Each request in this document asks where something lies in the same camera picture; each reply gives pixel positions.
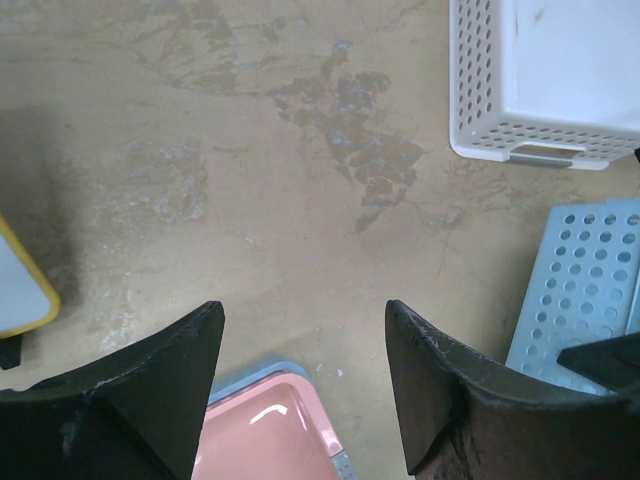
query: blue basket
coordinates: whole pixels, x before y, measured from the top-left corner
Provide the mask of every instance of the blue basket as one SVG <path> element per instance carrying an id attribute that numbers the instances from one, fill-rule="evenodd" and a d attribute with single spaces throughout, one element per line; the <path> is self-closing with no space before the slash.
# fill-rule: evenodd
<path id="1" fill-rule="evenodd" d="M 638 212 L 640 199 L 551 210 L 508 367 L 573 390 L 609 393 L 556 360 L 566 347 L 640 330 Z"/>

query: white plastic basket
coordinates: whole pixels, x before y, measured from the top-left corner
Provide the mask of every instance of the white plastic basket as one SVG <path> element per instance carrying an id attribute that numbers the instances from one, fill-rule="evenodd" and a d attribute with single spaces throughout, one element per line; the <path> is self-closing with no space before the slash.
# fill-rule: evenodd
<path id="1" fill-rule="evenodd" d="M 601 170 L 640 147 L 636 0 L 451 0 L 450 22 L 456 153 Z"/>

